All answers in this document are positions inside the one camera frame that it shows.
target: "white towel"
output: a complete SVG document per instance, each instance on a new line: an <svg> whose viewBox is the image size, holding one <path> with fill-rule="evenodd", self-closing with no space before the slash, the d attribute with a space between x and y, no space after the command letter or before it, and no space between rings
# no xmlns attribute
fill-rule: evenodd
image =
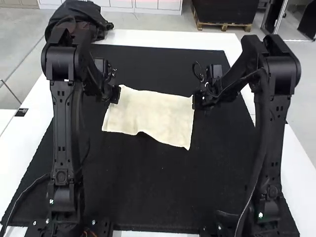
<svg viewBox="0 0 316 237"><path fill-rule="evenodd" d="M110 104L102 131L130 135L142 131L159 142L190 148L194 117L192 97L120 87L118 104Z"/></svg>

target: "wooden pallet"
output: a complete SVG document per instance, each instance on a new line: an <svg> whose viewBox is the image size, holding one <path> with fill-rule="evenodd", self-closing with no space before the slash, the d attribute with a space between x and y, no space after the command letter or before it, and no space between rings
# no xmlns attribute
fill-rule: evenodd
<svg viewBox="0 0 316 237"><path fill-rule="evenodd" d="M195 20L196 25L197 25L197 29L199 31L203 30L203 26L221 26L222 27L222 31L226 31L228 26L239 26L239 27L244 27L244 30L246 32L250 32L251 31L252 24L201 22L198 19L198 15L197 15L197 12L196 12L193 4L191 4L191 8L192 8L192 13L193 13L194 20Z"/></svg>

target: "white cabinet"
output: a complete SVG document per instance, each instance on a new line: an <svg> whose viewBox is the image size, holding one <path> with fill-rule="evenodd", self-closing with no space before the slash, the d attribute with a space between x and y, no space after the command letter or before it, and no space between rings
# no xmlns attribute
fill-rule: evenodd
<svg viewBox="0 0 316 237"><path fill-rule="evenodd" d="M61 0L39 0L40 4L61 5Z"/></svg>
<svg viewBox="0 0 316 237"><path fill-rule="evenodd" d="M158 9L158 0L135 0L136 8Z"/></svg>
<svg viewBox="0 0 316 237"><path fill-rule="evenodd" d="M110 0L110 7L133 8L132 0Z"/></svg>
<svg viewBox="0 0 316 237"><path fill-rule="evenodd" d="M110 0L92 0L92 1L99 6L110 6Z"/></svg>
<svg viewBox="0 0 316 237"><path fill-rule="evenodd" d="M35 0L40 9L57 9L66 0ZM183 0L91 0L101 11L181 15Z"/></svg>
<svg viewBox="0 0 316 237"><path fill-rule="evenodd" d="M158 9L180 10L181 0L158 0Z"/></svg>

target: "cloth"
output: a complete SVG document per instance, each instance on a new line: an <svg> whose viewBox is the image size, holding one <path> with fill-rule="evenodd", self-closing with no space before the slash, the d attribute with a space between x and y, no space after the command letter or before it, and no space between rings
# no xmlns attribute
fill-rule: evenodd
<svg viewBox="0 0 316 237"><path fill-rule="evenodd" d="M159 142L189 150L194 117L192 97L120 87L119 102L110 104L102 131L129 135L145 132Z"/></svg>
<svg viewBox="0 0 316 237"><path fill-rule="evenodd" d="M92 42L103 40L105 31L114 28L101 15L101 7L92 1L66 0L52 15L45 29L45 39L48 41L55 26L66 26L72 34L77 28L89 29Z"/></svg>

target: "black cloth bag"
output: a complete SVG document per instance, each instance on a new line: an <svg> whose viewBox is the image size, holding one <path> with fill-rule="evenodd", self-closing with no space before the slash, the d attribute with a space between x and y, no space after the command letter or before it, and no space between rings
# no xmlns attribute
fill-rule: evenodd
<svg viewBox="0 0 316 237"><path fill-rule="evenodd" d="M45 30L45 39L49 39L55 26L66 24L70 34L76 28L89 29L92 33L92 42L103 40L105 31L114 28L101 15L101 7L91 1L66 0L52 15Z"/></svg>

